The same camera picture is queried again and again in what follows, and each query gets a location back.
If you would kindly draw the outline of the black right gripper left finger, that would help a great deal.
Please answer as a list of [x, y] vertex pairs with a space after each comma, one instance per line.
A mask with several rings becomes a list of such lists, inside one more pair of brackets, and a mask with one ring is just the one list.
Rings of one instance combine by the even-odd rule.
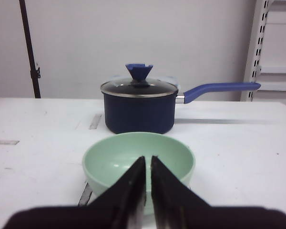
[[91, 229], [140, 229], [146, 203], [145, 157], [139, 157], [90, 205]]

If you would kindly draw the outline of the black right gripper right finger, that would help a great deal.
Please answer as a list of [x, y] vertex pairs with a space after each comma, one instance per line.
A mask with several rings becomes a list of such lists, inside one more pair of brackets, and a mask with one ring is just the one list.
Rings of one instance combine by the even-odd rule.
[[156, 156], [151, 159], [151, 196], [158, 229], [206, 229], [202, 213], [211, 207]]

